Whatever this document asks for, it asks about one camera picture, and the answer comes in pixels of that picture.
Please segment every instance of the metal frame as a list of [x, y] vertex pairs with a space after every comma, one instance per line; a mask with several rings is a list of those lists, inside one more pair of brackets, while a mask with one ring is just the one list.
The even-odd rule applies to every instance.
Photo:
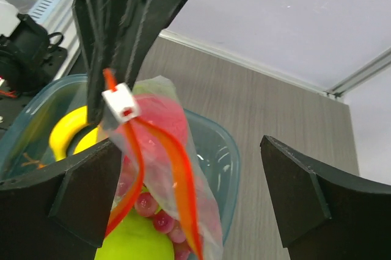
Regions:
[[29, 11], [31, 18], [43, 25], [61, 0], [38, 0]]
[[333, 86], [328, 93], [335, 96], [343, 96], [355, 89], [357, 86], [367, 82], [369, 79], [375, 77], [377, 74], [383, 72], [391, 66], [391, 48], [386, 50], [380, 56], [372, 60], [362, 69], [356, 71], [346, 79]]

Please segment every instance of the plastic container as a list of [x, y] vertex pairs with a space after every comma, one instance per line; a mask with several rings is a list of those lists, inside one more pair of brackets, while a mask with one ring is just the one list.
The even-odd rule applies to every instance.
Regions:
[[[31, 172], [28, 160], [54, 163], [48, 146], [52, 128], [86, 102], [86, 75], [64, 77], [46, 86], [20, 113], [0, 141], [0, 180]], [[227, 239], [239, 187], [239, 152], [230, 134], [211, 120], [185, 110], [199, 163], [215, 196]]]

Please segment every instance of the plastic bag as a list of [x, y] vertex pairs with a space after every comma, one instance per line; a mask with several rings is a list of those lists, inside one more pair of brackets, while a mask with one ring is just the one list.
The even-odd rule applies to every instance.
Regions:
[[[217, 202], [209, 188], [206, 177], [201, 171], [195, 151], [194, 142], [187, 124], [185, 113], [178, 102], [174, 85], [164, 77], [137, 82], [133, 94], [141, 109], [140, 117], [169, 133], [186, 147], [190, 158], [191, 172], [194, 179], [195, 208], [197, 213], [197, 231], [202, 238], [202, 254], [205, 260], [220, 260], [222, 258], [222, 229]], [[181, 221], [180, 210], [175, 193], [177, 182], [173, 176], [173, 164], [161, 141], [142, 125], [131, 121], [144, 160], [144, 185], [159, 203], [161, 208], [176, 220]], [[124, 192], [130, 185], [135, 188], [137, 174], [141, 171], [135, 148], [128, 143], [123, 125], [105, 109], [101, 124], [104, 134], [115, 143], [127, 156], [123, 160], [123, 168], [119, 179], [114, 207], [125, 201], [130, 191]]]

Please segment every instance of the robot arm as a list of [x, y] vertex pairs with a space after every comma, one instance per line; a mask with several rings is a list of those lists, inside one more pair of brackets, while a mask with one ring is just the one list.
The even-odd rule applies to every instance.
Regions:
[[88, 120], [102, 118], [103, 69], [112, 68], [118, 82], [130, 88], [159, 33], [187, 0], [74, 0], [81, 53], [87, 67]]

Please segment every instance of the red grape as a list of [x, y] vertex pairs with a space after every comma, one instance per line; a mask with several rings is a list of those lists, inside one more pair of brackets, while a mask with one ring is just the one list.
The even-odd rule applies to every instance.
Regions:
[[158, 207], [158, 202], [156, 202], [149, 192], [141, 193], [134, 205], [137, 213], [143, 217], [152, 216], [158, 210]]
[[172, 229], [171, 232], [168, 233], [169, 239], [173, 243], [182, 243], [186, 240], [185, 233], [183, 232], [180, 223], [178, 221], [175, 221], [174, 228]]
[[153, 226], [157, 231], [163, 234], [168, 234], [174, 228], [175, 220], [160, 210], [153, 218]]

